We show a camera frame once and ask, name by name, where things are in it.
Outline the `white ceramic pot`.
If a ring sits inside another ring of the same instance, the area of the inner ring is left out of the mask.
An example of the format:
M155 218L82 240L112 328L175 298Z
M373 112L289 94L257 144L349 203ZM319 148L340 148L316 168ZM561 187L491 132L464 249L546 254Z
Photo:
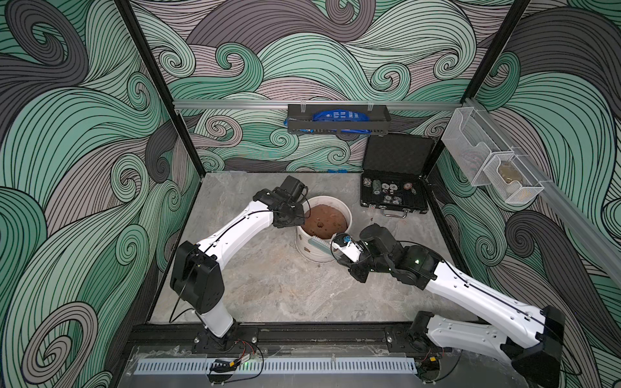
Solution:
M318 196L302 202L305 223L296 229L295 244L306 259L326 264L333 260L331 240L335 234L348 232L352 222L349 207L335 197Z

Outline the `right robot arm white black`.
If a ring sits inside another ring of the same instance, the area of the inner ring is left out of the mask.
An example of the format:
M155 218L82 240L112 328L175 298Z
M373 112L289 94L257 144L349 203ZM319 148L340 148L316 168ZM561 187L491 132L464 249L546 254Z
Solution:
M417 242L400 241L372 224L358 239L334 236L331 249L351 277L366 282L370 273L388 273L397 281L428 291L470 311L481 323L455 321L420 312L412 323L413 341L428 347L478 353L510 364L525 380L557 387L564 374L564 313L536 307L505 295L447 262Z

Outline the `aluminium rail wall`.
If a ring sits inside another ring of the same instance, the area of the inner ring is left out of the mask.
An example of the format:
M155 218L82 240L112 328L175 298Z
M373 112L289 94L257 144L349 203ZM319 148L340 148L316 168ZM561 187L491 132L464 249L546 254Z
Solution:
M311 105L364 105L373 108L385 105L389 110L422 112L451 111L461 108L461 103L446 102L412 102L412 101L348 101L348 100L174 100L176 109L252 109L252 110L283 110L289 105L300 105L302 108Z
M502 150L514 153L518 161L517 165L526 170L525 175L543 187L539 198L558 216L563 225L570 229L579 245L595 258L601 270L619 286L620 253L616 246L600 233L598 228L553 182L553 179L539 169L532 156L515 144L511 136L494 121L485 107L471 98L465 99L462 106L472 107L480 114L485 123L484 131Z

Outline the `clear plastic wall bin large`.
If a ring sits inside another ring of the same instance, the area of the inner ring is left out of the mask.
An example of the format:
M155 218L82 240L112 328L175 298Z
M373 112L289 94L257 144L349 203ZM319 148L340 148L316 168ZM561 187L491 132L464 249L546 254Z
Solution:
M473 187L490 185L484 168L501 148L485 130L485 120L474 107L456 108L441 140Z

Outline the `black corner frame post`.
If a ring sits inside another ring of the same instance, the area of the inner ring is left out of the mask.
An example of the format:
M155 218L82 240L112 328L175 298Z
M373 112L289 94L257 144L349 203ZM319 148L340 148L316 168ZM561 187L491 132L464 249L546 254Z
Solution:
M509 8L507 16L501 24L501 27L491 40L491 43L489 44L488 50L485 53L482 62L476 69L474 76L469 82L464 94L462 95L462 98L460 100L460 107L464 106L467 100L473 100L475 98L476 94L482 87L486 77L488 76L499 56L501 55L514 29L516 29L518 22L524 15L529 5L529 0L516 0L513 2L511 8ZM433 168L435 167L445 148L446 147L441 138L436 141L433 150L425 161L425 166L422 171L422 178L424 180L428 180L429 175L433 171Z
M197 149L192 142L183 117L175 110L171 92L168 90L168 85L164 81L163 75L158 68L155 57L150 49L150 46L148 45L147 38L137 20L134 8L130 4L130 1L127 0L115 0L114 3L124 21L129 35L134 42L134 46L146 66L147 73L150 75L153 84L155 85L158 96L160 100L163 101L163 105L171 119L173 128L176 130L178 137L183 143L189 158L197 171L197 174L199 174L201 178L204 178L206 174L205 168L203 168Z

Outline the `blue item in tray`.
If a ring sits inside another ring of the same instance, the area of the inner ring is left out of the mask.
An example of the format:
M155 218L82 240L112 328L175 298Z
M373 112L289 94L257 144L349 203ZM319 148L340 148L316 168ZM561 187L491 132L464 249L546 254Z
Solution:
M356 113L349 110L336 109L315 113L313 122L368 122L370 118L364 113ZM371 134L365 129L308 129L307 132L345 133L345 134Z

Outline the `black corner frame post left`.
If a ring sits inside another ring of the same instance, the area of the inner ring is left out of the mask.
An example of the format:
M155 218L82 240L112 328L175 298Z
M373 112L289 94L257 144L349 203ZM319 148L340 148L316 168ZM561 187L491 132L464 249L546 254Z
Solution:
M148 45L147 38L137 20L134 8L130 4L130 1L127 0L115 0L114 3L124 21L129 35L134 42L134 46L146 66L147 73L150 75L153 84L155 85L158 96L160 100L163 101L163 105L171 119L173 128L176 130L178 137L183 143L189 158L197 171L197 174L199 174L201 178L204 178L206 174L205 168L203 168L197 149L192 142L183 117L175 110L171 92L168 90L168 85L164 81L163 75L158 68L155 57L150 49L150 46Z

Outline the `small electronics board right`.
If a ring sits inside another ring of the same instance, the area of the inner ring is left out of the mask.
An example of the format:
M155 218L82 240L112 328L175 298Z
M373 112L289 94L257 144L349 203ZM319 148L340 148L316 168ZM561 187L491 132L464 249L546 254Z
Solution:
M416 363L417 376L424 384L435 384L441 378L441 357L427 357Z

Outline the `green scrub brush white bristles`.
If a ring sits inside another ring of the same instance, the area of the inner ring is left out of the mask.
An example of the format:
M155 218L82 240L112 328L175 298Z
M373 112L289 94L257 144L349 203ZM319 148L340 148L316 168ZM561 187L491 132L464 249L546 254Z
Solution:
M314 248L321 250L323 253L331 255L333 253L332 241L330 239L320 239L317 236L311 236L307 242Z

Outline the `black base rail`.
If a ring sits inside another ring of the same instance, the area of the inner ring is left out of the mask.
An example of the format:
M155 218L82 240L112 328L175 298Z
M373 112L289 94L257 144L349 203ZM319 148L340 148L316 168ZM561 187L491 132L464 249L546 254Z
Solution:
M136 346L180 347L199 354L240 353L248 344L264 348L294 346L371 345L414 357L446 354L422 337L414 336L410 322L379 323L240 323L231 335L218 339L200 323L145 324L132 330L127 349Z

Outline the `brown mud lump in pot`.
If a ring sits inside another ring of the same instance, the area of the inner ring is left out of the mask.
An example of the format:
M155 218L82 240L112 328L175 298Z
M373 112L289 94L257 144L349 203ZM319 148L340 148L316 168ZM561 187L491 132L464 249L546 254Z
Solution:
M305 214L302 230L311 237L331 239L334 234L346 232L349 223L346 216L328 205L317 205Z

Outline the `black wall tray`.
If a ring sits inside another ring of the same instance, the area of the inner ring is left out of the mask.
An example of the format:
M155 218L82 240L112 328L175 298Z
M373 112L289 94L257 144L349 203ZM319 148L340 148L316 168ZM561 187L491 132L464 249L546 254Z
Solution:
M392 118L386 105L290 104L284 121L291 134L365 134L383 136Z

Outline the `small electronics board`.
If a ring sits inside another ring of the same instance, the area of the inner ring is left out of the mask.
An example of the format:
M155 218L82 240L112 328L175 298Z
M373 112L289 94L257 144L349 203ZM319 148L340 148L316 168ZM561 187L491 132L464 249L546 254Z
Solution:
M250 355L238 357L232 360L216 359L210 363L206 370L206 376L212 384L224 384L228 382L237 369L251 359Z
M416 363L417 376L424 384L435 384L441 378L441 357L427 357Z

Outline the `small electronics board left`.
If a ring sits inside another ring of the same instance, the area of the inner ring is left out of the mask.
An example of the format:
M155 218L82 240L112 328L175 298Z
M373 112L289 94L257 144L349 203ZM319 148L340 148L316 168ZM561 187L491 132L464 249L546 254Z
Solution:
M224 384L228 382L237 369L251 359L250 355L238 357L232 360L216 359L210 363L206 370L206 376L212 384Z

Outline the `clear plastic wall bin small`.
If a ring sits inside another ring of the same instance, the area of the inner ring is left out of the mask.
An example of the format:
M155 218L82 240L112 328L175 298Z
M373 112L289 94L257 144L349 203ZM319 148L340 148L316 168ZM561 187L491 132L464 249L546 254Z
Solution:
M499 197L508 205L529 204L544 189L511 152L493 153L483 171Z

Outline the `open black tool case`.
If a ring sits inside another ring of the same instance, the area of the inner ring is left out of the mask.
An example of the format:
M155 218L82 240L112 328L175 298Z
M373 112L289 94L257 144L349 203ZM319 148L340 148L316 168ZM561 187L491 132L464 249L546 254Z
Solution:
M428 212L423 171L435 141L410 134L371 136L362 160L362 207L386 212Z

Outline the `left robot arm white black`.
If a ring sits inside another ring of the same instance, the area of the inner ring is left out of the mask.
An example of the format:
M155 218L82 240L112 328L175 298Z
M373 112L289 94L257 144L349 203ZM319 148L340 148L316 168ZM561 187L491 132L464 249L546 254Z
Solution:
M261 231L302 226L308 187L287 176L272 189L257 192L244 210L223 228L198 243L183 242L176 250L170 287L202 322L208 341L223 350L236 340L238 323L223 302L223 269Z

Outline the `aluminium rail right wall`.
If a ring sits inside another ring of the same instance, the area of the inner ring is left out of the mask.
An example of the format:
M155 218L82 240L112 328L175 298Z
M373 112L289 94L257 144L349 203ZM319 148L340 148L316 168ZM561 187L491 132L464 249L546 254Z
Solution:
M553 182L553 179L539 169L532 156L515 144L511 136L494 121L485 107L471 98L465 99L462 106L472 107L480 114L485 123L484 131L502 150L514 153L518 161L517 165L526 170L525 175L543 187L539 198L558 216L563 225L570 229L579 245L595 258L601 270L619 286L620 253L616 246L600 233L598 228Z

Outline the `aluminium rail back wall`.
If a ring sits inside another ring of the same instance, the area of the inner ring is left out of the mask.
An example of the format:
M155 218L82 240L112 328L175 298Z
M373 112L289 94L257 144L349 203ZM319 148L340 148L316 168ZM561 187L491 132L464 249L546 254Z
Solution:
M461 108L461 103L446 102L412 102L412 101L348 101L348 100L174 100L176 109L252 109L252 110L283 110L289 105L300 105L302 108L311 105L364 105L373 108L385 105L389 110L422 112L451 111Z

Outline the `black corner frame post right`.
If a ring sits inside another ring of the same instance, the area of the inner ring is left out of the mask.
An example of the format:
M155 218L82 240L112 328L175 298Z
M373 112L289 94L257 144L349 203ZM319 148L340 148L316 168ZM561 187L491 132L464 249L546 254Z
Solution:
M509 8L507 16L501 24L501 27L491 40L491 43L489 44L488 50L485 53L482 62L476 69L474 76L469 82L464 94L462 95L462 98L460 100L460 107L464 106L467 100L473 100L475 98L476 94L482 87L486 77L488 76L499 56L501 55L514 29L516 29L518 22L524 15L529 5L529 0L516 0L513 2L511 8ZM422 171L422 178L424 180L428 180L429 175L433 171L433 168L435 167L445 148L446 147L441 138L436 141L433 150L425 161L425 166Z

